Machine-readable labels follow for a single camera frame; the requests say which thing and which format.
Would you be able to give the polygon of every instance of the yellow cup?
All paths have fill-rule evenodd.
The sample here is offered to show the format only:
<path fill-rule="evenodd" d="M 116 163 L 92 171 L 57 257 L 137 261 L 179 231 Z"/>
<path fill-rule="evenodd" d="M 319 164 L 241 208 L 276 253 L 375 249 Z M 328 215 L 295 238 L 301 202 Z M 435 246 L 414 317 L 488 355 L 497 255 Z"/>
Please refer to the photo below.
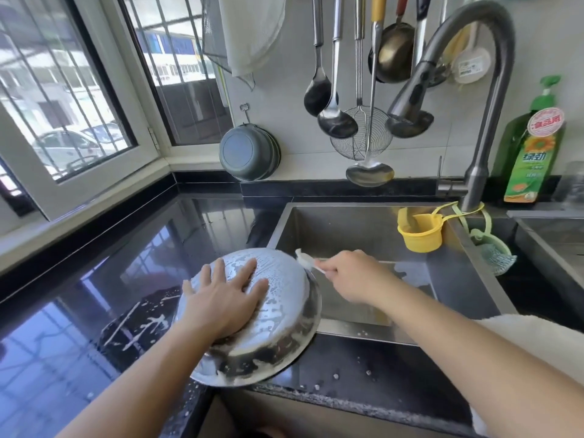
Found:
<path fill-rule="evenodd" d="M 411 233 L 403 230 L 398 224 L 398 232 L 404 237 L 405 246 L 412 252 L 427 253 L 442 246 L 442 226 L 444 221 L 450 218 L 458 218 L 461 215 L 448 215 L 446 217 L 438 213 L 444 207 L 452 206 L 455 203 L 447 203 L 437 207 L 431 214 L 413 215 L 421 232 Z M 481 210 L 485 205 L 481 203 L 477 210 L 467 212 L 462 215 L 470 215 Z"/>

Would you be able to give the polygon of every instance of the white tile wall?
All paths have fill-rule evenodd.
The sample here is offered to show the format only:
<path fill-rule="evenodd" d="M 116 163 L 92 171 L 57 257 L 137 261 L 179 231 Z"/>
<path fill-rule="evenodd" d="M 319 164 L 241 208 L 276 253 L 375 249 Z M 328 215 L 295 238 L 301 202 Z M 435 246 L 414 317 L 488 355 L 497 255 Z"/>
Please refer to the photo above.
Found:
<path fill-rule="evenodd" d="M 397 0 L 387 0 L 387 21 L 395 19 Z M 454 10 L 462 0 L 449 0 Z M 517 52 L 515 70 L 499 123 L 491 161 L 505 124 L 529 110 L 540 93 L 538 82 L 544 75 L 560 73 L 562 82 L 555 92 L 565 110 L 568 131 L 553 173 L 562 173 L 567 161 L 584 160 L 581 131 L 584 130 L 584 0 L 497 0 L 515 20 Z M 333 0 L 324 0 L 325 70 L 330 61 Z M 437 27 L 440 0 L 433 0 L 428 33 Z M 415 0 L 410 0 L 404 21 L 415 22 Z M 354 106 L 353 0 L 345 0 L 345 27 L 340 50 L 339 95 L 341 108 Z M 479 42 L 493 50 L 486 28 Z M 370 48 L 366 38 L 364 49 Z M 280 168 L 270 179 L 340 179 L 351 161 L 337 154 L 330 141 L 303 106 L 303 96 L 314 72 L 311 0 L 287 0 L 286 21 L 273 54 L 255 73 L 257 86 L 250 92 L 239 80 L 228 76 L 227 88 L 236 123 L 243 122 L 239 104 L 249 103 L 252 121 L 274 133 L 284 153 Z M 371 76 L 364 70 L 364 101 L 369 101 Z M 463 175 L 472 159 L 491 75 L 462 88 L 444 83 L 428 91 L 424 108 L 434 114 L 430 129 L 412 139 L 395 138 L 380 159 L 395 169 L 398 177 L 435 176 L 438 159 L 444 157 L 443 175 Z M 401 88 L 378 84 L 376 106 L 387 109 Z"/>

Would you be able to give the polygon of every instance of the towel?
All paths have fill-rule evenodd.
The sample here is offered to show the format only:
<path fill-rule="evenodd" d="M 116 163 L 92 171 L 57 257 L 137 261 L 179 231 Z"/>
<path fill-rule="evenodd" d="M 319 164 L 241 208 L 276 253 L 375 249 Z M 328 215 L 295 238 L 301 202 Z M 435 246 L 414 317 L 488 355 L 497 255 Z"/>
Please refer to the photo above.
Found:
<path fill-rule="evenodd" d="M 584 385 L 584 334 L 536 316 L 500 315 L 478 323 Z M 471 407 L 472 426 L 496 438 Z"/>
<path fill-rule="evenodd" d="M 237 77 L 264 65 L 284 24 L 286 0 L 219 0 L 227 63 Z"/>

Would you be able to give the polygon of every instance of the granite countertop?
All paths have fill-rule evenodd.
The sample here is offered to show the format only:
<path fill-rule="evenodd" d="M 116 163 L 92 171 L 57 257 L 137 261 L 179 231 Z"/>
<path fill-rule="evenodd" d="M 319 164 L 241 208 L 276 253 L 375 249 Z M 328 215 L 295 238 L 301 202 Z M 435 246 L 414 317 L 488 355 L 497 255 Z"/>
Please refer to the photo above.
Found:
<path fill-rule="evenodd" d="M 219 256 L 266 246 L 284 204 L 229 194 L 159 197 L 136 212 L 130 229 L 106 232 L 0 305 L 0 436 L 55 436 L 164 334 L 182 280 Z M 514 303 L 524 279 L 553 299 L 533 266 L 520 264 L 502 281 Z M 317 334 L 290 367 L 247 389 L 474 435 L 468 404 L 415 346 Z M 195 436 L 213 393 L 190 381 L 162 435 Z"/>

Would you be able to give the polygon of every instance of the pull-down faucet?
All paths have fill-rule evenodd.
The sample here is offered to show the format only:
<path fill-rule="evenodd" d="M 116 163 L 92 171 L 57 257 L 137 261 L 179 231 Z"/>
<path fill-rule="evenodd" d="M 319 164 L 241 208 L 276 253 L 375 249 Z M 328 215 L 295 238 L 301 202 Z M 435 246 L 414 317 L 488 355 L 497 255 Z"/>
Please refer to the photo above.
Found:
<path fill-rule="evenodd" d="M 485 24 L 495 40 L 493 80 L 478 132 L 477 146 L 471 165 L 464 174 L 464 180 L 438 179 L 437 186 L 438 192 L 442 194 L 462 196 L 458 206 L 463 212 L 476 210 L 481 202 L 489 176 L 487 161 L 513 70 L 515 29 L 507 10 L 493 1 L 478 1 L 463 6 L 450 15 L 428 42 L 412 77 L 387 111 L 389 118 L 385 123 L 387 130 L 398 138 L 415 137 L 430 127 L 434 117 L 421 110 L 428 83 L 432 80 L 438 60 L 450 40 L 459 30 L 474 21 Z"/>

